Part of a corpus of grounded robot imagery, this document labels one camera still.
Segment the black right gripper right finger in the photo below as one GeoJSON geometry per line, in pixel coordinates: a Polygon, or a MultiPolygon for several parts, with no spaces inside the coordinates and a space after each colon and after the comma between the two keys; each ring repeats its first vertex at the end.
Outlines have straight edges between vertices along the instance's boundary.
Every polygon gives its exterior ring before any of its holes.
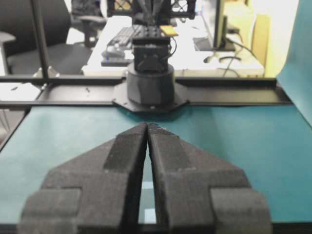
{"type": "Polygon", "coordinates": [[[148,124],[156,216],[172,234],[270,234],[265,196],[245,172],[148,124]]]}

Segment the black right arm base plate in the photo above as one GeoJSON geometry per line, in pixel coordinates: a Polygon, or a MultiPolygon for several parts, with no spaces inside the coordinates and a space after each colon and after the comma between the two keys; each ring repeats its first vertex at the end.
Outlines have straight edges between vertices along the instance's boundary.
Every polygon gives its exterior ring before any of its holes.
{"type": "Polygon", "coordinates": [[[177,83],[164,90],[122,83],[114,87],[112,103],[134,113],[167,113],[190,101],[187,87],[177,83]]]}

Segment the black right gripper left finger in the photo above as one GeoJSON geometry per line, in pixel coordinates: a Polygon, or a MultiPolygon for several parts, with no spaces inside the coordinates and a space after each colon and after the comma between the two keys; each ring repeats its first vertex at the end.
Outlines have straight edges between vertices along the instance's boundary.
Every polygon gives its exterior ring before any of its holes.
{"type": "Polygon", "coordinates": [[[21,234],[120,233],[138,221],[148,140],[141,123],[48,171],[21,212],[21,234]]]}

